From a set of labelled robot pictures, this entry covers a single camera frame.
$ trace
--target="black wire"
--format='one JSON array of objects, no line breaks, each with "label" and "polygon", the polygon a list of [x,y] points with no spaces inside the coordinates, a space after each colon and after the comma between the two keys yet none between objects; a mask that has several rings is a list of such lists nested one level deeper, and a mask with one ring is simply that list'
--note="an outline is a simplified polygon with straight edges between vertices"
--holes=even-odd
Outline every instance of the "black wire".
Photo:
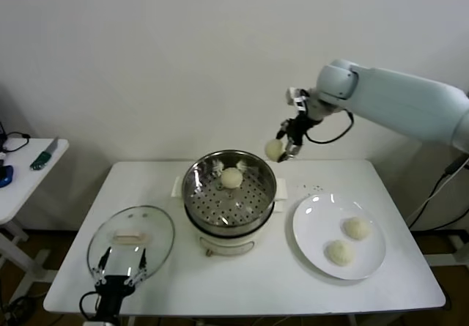
[{"label": "black wire", "polygon": [[328,140],[328,141],[315,141],[314,139],[311,139],[309,138],[309,135],[308,133],[305,133],[305,136],[307,137],[307,139],[311,142],[311,143],[315,143],[315,144],[329,144],[329,143],[333,143],[334,141],[338,141],[340,138],[342,138],[343,136],[345,136],[347,133],[349,133],[349,130],[352,129],[353,125],[355,124],[355,119],[353,117],[353,114],[348,111],[348,110],[345,110],[347,112],[347,115],[350,119],[350,125],[349,127],[347,127],[347,129],[342,132],[341,134],[339,134],[337,137],[335,138],[332,138],[331,140]]},{"label": "black wire", "polygon": [[57,322],[59,322],[60,320],[62,320],[62,318],[64,317],[65,315],[61,315],[59,316],[57,319],[55,319],[54,321],[52,321],[49,325],[47,326],[54,326]]},{"label": "black wire", "polygon": [[85,310],[83,309],[83,301],[85,300],[86,297],[88,297],[89,295],[94,295],[94,294],[97,294],[96,291],[90,291],[90,292],[87,292],[85,294],[83,294],[80,298],[80,302],[78,303],[78,307],[80,308],[80,312],[81,312],[81,315],[86,319],[86,320],[90,320],[91,318],[88,316],[87,313],[85,313]]},{"label": "black wire", "polygon": [[464,213],[462,213],[460,216],[458,216],[457,218],[455,218],[454,220],[452,221],[449,221],[448,223],[445,223],[444,225],[440,225],[438,227],[434,227],[433,229],[425,229],[423,231],[419,231],[419,232],[430,232],[430,231],[436,231],[437,229],[442,229],[443,227],[446,227],[446,226],[449,226],[453,223],[456,223],[457,221],[461,220],[462,218],[464,218],[467,214],[469,214],[469,207],[466,209],[466,211],[464,211]]},{"label": "black wire", "polygon": [[[435,186],[433,187],[432,192],[426,198],[427,200],[428,200],[429,197],[431,197],[433,194],[435,194],[435,192],[438,189],[438,186],[440,185],[441,181],[443,181],[447,176],[448,176],[447,174],[442,174],[441,175],[440,179],[435,183]],[[413,227],[413,225],[416,224],[418,219],[424,214],[424,211],[425,211],[426,206],[428,205],[428,203],[430,203],[430,200],[425,203],[424,207],[422,207],[422,210],[420,210],[420,212],[418,213],[416,219],[409,225],[409,229],[411,229]]]},{"label": "black wire", "polygon": [[22,132],[10,132],[10,133],[7,133],[7,137],[11,136],[12,134],[18,134],[20,136],[22,136],[24,139],[26,139],[26,142],[24,144],[21,144],[19,147],[17,147],[16,149],[6,149],[6,148],[3,148],[1,151],[2,152],[17,152],[19,149],[22,149],[24,148],[26,145],[29,144],[29,139],[31,138],[31,136],[29,134],[26,134],[26,133],[22,133]]}]

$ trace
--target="floor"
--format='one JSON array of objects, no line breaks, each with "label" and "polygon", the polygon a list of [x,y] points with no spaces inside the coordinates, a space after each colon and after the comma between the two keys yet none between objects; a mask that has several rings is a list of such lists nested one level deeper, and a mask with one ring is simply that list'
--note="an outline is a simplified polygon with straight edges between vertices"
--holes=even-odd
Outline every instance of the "floor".
[{"label": "floor", "polygon": [[[39,249],[50,248],[52,254],[45,267],[48,269],[58,269],[67,250],[72,244],[74,235],[66,234],[30,234],[28,242],[21,243],[21,248],[30,256],[35,256]],[[451,253],[453,248],[444,237],[425,236],[417,237],[417,243],[424,253]],[[413,311],[406,313],[396,320],[391,326],[469,326],[469,270],[465,267],[436,267],[433,272],[441,283],[451,302],[446,304],[445,310]],[[9,300],[16,286],[20,282],[23,273],[13,264],[7,262],[0,270],[1,296],[3,300]],[[35,284],[30,295],[38,295],[46,292],[48,285]],[[25,326],[50,326],[58,319],[59,315],[50,314],[43,309],[43,300],[37,299],[36,309],[32,317],[23,325]],[[292,317],[282,321],[282,318],[225,318],[206,320],[210,324],[220,326],[342,326],[348,325],[345,316],[304,316]],[[54,326],[79,326],[83,324],[83,319],[77,315],[65,315]],[[178,318],[138,318],[136,326],[194,326],[194,321],[190,319]]]}]

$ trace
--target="steamed bun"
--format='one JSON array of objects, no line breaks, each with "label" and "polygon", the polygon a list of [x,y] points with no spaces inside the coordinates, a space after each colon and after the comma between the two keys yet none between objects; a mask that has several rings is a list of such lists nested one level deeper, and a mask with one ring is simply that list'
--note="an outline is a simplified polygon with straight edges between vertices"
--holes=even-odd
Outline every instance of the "steamed bun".
[{"label": "steamed bun", "polygon": [[326,250],[326,256],[338,266],[346,266],[355,260],[355,250],[352,245],[344,240],[334,240]]},{"label": "steamed bun", "polygon": [[265,145],[265,154],[272,161],[278,161],[280,155],[284,152],[284,145],[280,139],[272,139]]},{"label": "steamed bun", "polygon": [[226,168],[221,172],[221,184],[228,189],[235,189],[241,185],[243,174],[235,167]]},{"label": "steamed bun", "polygon": [[345,221],[344,231],[354,240],[364,240],[372,233],[369,222],[363,218],[350,218]]}]

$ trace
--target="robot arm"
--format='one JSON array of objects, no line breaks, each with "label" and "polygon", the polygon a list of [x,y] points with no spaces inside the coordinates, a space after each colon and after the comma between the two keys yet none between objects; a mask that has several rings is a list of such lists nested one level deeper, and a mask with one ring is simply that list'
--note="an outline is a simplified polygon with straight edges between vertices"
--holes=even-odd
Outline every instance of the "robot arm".
[{"label": "robot arm", "polygon": [[[298,115],[282,123],[275,145],[266,146],[269,158],[278,162],[299,153],[309,128],[342,110],[349,112],[351,125],[354,113],[406,136],[469,152],[469,99],[458,88],[425,78],[335,60],[323,67],[315,89],[289,88],[287,103]],[[284,135],[283,151],[279,139]]]}]

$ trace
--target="stainless steel steamer basket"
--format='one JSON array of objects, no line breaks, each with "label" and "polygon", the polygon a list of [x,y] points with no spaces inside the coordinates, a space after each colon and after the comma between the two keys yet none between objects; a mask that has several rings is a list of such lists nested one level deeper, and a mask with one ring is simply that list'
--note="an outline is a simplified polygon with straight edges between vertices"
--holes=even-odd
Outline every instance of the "stainless steel steamer basket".
[{"label": "stainless steel steamer basket", "polygon": [[[221,184],[221,170],[229,167],[243,172],[239,188],[226,189]],[[188,169],[182,181],[189,219],[202,232],[219,238],[246,236],[262,227],[273,212],[276,190],[269,165],[240,150],[204,156]]]}]

